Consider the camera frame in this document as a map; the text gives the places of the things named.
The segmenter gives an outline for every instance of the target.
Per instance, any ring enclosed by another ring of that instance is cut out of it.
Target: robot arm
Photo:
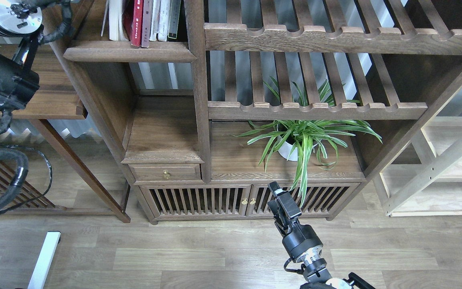
[[[374,289],[372,285],[354,273],[349,279],[332,278],[326,268],[326,260],[321,258],[323,243],[310,225],[301,225],[299,216],[302,215],[297,203],[288,191],[282,190],[277,182],[268,184],[274,199],[268,202],[275,218],[275,226],[283,237],[283,245],[290,256],[284,263],[284,270],[297,273],[306,279],[301,289]],[[288,269],[290,262],[301,263],[301,269]]]

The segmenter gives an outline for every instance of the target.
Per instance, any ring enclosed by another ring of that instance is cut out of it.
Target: slatted shelf
[[[204,25],[206,48],[209,51],[462,55],[462,26],[447,25],[438,10],[444,4],[437,1],[433,4],[431,0],[410,0],[404,7],[400,0],[384,0],[395,27],[381,27],[371,2],[355,0],[364,28],[348,26],[338,0],[319,1],[323,1],[330,30],[313,24],[308,2],[304,0],[292,1],[297,31],[278,24],[274,0],[261,0],[263,26],[258,28],[248,28],[236,21],[241,19],[240,0],[227,0],[227,23]],[[450,6],[453,5],[457,8],[461,4],[451,1]],[[457,14],[462,18],[462,10]]]
[[[363,68],[356,53],[348,53],[347,59],[352,72],[357,94],[355,99],[360,103],[348,102],[343,91],[343,80],[333,53],[322,53],[327,77],[334,97],[334,106],[321,103],[309,53],[297,53],[303,84],[306,88],[309,106],[300,106],[292,99],[287,61],[284,53],[274,53],[276,77],[279,82],[280,103],[277,100],[268,101],[264,87],[262,72],[262,57],[259,52],[249,53],[251,66],[251,91],[248,95],[237,98],[236,53],[226,51],[224,55],[225,69],[225,99],[209,101],[210,119],[418,119],[427,109],[422,102],[403,102],[393,86],[390,74],[386,68],[382,55],[370,55],[382,86],[380,91],[384,95],[377,95],[376,102],[367,83]]]
[[[64,57],[72,61],[85,62],[181,62],[189,63],[196,57],[189,51],[186,42],[151,42],[149,48],[139,48],[129,41],[111,41],[108,21],[103,35],[106,1],[94,1],[79,33],[66,49]]]

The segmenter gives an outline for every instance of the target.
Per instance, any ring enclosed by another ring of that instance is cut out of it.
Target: black cable
[[[15,205],[13,205],[11,207],[8,207],[6,209],[0,210],[0,216],[1,216],[2,214],[6,213],[8,211],[14,210],[14,209],[26,204],[26,203],[29,203],[30,201],[35,201],[36,199],[39,199],[39,198],[45,196],[49,192],[49,189],[51,189],[51,185],[53,184],[53,167],[51,166],[51,163],[49,162],[49,159],[46,157],[46,155],[44,155],[44,153],[42,153],[41,151],[39,151],[37,149],[30,148],[30,147],[25,147],[25,146],[19,146],[17,144],[11,145],[11,146],[1,146],[0,145],[0,147],[8,148],[8,149],[19,148],[19,149],[24,149],[24,150],[36,152],[36,153],[40,154],[40,156],[42,156],[44,161],[46,161],[47,168],[49,169],[49,185],[47,186],[46,190],[41,195],[36,196],[34,198],[31,198],[31,199],[28,199],[26,201],[22,201],[21,203],[15,204]]]

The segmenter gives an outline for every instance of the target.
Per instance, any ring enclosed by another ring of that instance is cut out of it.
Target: wooden shelf
[[[247,122],[211,123],[212,180],[226,180],[255,183],[276,180],[280,183],[293,181],[297,162],[287,161],[279,154],[272,155],[267,172],[258,161],[263,153],[265,142],[257,141],[248,146],[248,137],[234,137],[250,130]],[[348,148],[339,151],[339,162],[332,170],[325,171],[312,156],[308,165],[308,183],[355,183],[365,180],[349,138],[343,138]]]
[[[193,97],[140,97],[122,163],[202,163]]]
[[[0,54],[11,59],[18,45],[1,45]],[[40,75],[40,89],[24,110],[15,110],[16,119],[85,119],[87,111],[72,87],[69,77],[50,46],[41,46],[33,61]]]
[[[302,77],[306,87],[309,106],[300,106],[293,102],[290,91],[290,79],[288,77],[288,65],[284,53],[274,53],[279,91],[280,104],[272,104],[265,99],[266,89],[263,84],[261,56],[259,52],[249,53],[251,64],[251,86],[249,97],[245,97],[242,103],[238,102],[236,80],[236,55],[232,51],[226,51],[224,55],[225,70],[225,101],[209,101],[210,119],[418,119],[427,109],[422,102],[401,102],[393,86],[391,77],[387,71],[381,55],[370,55],[374,69],[380,77],[380,93],[371,93],[371,87],[355,53],[348,53],[347,59],[353,74],[358,93],[356,99],[360,104],[347,102],[343,90],[338,66],[333,53],[323,53],[322,57],[326,66],[329,83],[335,99],[336,106],[320,103],[318,86],[316,84],[312,61],[309,53],[298,53],[301,65]]]
[[[365,27],[351,27],[338,1],[325,0],[331,31],[313,25],[306,1],[293,1],[298,31],[288,31],[277,23],[273,0],[262,0],[263,27],[247,28],[241,23],[240,3],[228,1],[228,23],[205,23],[206,48],[209,51],[278,51],[323,53],[399,53],[425,55],[462,55],[462,29],[449,27],[430,0],[420,0],[423,15],[431,27],[418,27],[399,0],[385,1],[398,27],[381,27],[370,1],[356,1]]]
[[[416,175],[415,171],[402,171],[390,166],[382,174],[382,184],[376,183],[378,193],[393,197]],[[412,195],[391,213],[391,216],[462,215],[462,183],[436,181],[421,192]]]
[[[186,42],[151,42],[149,48],[139,48],[129,41],[111,41],[108,22],[101,37],[105,1],[95,1],[75,40],[66,49],[64,57],[85,62],[184,62],[196,57]]]

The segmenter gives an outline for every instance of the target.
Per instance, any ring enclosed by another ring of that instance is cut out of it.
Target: cabinet door
[[[288,190],[291,185],[279,184],[284,190]],[[359,183],[310,183],[306,190],[306,201],[301,207],[305,216],[326,217],[338,203],[345,200]],[[299,188],[291,192],[297,205],[300,207],[301,198],[298,195]],[[262,214],[272,214],[267,203],[274,198],[268,185],[253,185],[251,197],[246,209],[246,216],[256,216]]]
[[[141,186],[158,220],[245,216],[250,185]]]

